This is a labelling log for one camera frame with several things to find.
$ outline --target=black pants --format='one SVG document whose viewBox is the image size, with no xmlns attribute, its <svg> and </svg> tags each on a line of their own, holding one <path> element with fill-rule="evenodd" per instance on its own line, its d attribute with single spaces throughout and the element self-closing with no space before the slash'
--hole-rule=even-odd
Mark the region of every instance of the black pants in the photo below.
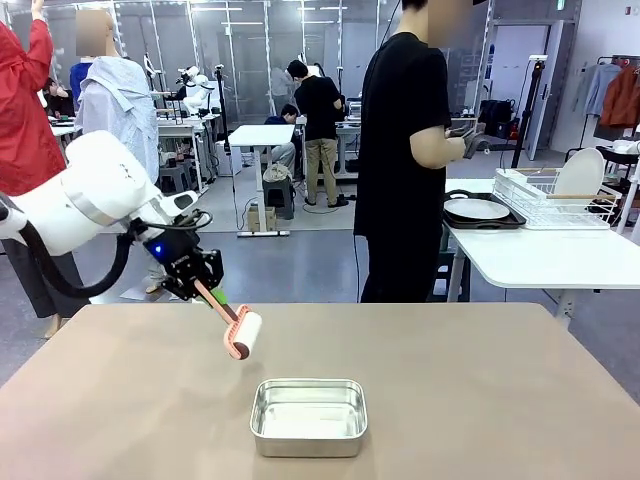
<svg viewBox="0 0 640 480">
<path fill-rule="evenodd" d="M 441 231 L 424 236 L 368 236 L 369 276 L 362 303 L 424 303 L 438 273 Z"/>
<path fill-rule="evenodd" d="M 88 300 L 66 297 L 53 288 L 43 277 L 35 257 L 27 247 L 16 240 L 2 240 L 2 246 L 38 318 L 47 318 L 55 313 L 63 318 L 71 318 L 82 307 L 89 305 Z M 73 254 L 53 257 L 53 261 L 67 281 L 82 285 Z"/>
</svg>

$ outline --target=dish rack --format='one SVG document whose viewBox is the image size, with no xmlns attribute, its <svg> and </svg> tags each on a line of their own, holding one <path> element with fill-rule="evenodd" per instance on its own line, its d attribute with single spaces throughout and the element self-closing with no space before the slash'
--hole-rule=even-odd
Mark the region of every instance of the dish rack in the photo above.
<svg viewBox="0 0 640 480">
<path fill-rule="evenodd" d="M 560 168 L 496 169 L 493 194 L 527 219 L 531 230 L 608 230 L 622 194 L 554 194 Z"/>
</svg>

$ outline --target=brown tabletop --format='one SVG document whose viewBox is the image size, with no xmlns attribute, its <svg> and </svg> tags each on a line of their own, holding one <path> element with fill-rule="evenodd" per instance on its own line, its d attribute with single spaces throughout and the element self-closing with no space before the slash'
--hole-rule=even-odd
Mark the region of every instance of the brown tabletop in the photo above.
<svg viewBox="0 0 640 480">
<path fill-rule="evenodd" d="M 261 337 L 236 362 L 207 307 L 85 308 L 0 389 L 0 478 L 640 475 L 640 408 L 539 306 L 254 309 Z M 360 456 L 259 457 L 249 413 L 258 384 L 275 377 L 359 382 L 369 413 Z"/>
</svg>

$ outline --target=black bag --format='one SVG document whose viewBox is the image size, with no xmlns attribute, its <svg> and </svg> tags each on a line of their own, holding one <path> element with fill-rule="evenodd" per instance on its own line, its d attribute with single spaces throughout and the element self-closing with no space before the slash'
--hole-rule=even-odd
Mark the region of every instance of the black bag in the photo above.
<svg viewBox="0 0 640 480">
<path fill-rule="evenodd" d="M 478 121 L 487 125 L 485 135 L 498 136 L 498 124 L 511 122 L 515 104 L 515 100 L 484 100 L 480 103 Z"/>
</svg>

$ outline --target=silver rectangular container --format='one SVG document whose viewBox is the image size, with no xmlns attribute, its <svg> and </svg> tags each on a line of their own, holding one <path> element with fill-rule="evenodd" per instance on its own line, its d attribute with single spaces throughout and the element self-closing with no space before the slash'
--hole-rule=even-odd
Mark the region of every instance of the silver rectangular container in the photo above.
<svg viewBox="0 0 640 480">
<path fill-rule="evenodd" d="M 251 431 L 265 457 L 355 457 L 367 431 L 364 392 L 352 380 L 267 380 L 256 392 Z"/>
</svg>

